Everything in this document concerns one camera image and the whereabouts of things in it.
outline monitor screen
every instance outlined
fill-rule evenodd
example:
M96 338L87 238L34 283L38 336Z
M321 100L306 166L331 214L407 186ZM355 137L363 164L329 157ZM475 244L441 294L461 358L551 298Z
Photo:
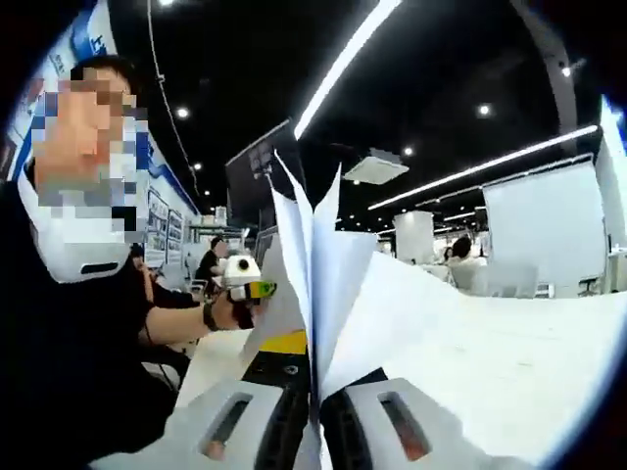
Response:
M294 199L292 185L276 156L306 188L294 129L291 121L285 120L225 165L229 218L235 223L260 224L260 229L274 224L272 194L266 173L270 174L275 190ZM268 220L269 213L272 214L271 220Z

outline black ceiling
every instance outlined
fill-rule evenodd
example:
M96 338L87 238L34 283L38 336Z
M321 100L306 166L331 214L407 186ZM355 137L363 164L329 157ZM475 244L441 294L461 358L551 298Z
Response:
M119 52L155 76L145 2L112 1ZM155 48L170 106L189 108L176 122L191 162L202 162L195 196L206 212L226 202L224 163L288 117L298 120L322 78L376 2L358 0L178 0L153 3ZM190 194L192 178L157 87L147 94L150 128ZM596 118L598 96L577 85ZM477 116L489 104L488 118ZM347 228L383 229L402 208L566 157L556 147L474 178L367 207L447 174L558 134L555 98L536 44L504 0L405 0L366 43L299 142L315 203L339 163L348 170L368 148L401 154L410 171L373 186L343 181L340 216ZM578 151L587 150L582 139ZM442 208L481 205L480 192Z

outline chair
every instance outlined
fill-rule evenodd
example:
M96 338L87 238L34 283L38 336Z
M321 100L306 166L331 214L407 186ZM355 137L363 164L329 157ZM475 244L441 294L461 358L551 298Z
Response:
M531 264L493 261L475 271L471 294L480 297L533 299L538 268Z

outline desk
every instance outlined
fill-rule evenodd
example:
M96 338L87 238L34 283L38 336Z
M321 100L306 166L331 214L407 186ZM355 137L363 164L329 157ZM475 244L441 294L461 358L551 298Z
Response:
M383 364L454 413L465 436L492 455L540 464L578 424L612 363L625 324L627 293L582 299L485 299L464 308ZM559 302L560 309L551 303ZM239 379L249 331L203 338L176 406L224 378ZM325 464L331 468L323 446Z

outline wristwatch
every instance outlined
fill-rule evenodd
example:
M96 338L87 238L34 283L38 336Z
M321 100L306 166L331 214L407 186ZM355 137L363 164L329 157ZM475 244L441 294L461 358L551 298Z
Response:
M214 320L214 315L212 314L213 307L214 303L212 301L207 301L205 305L203 305L203 323L207 325L210 331L219 331L216 321Z

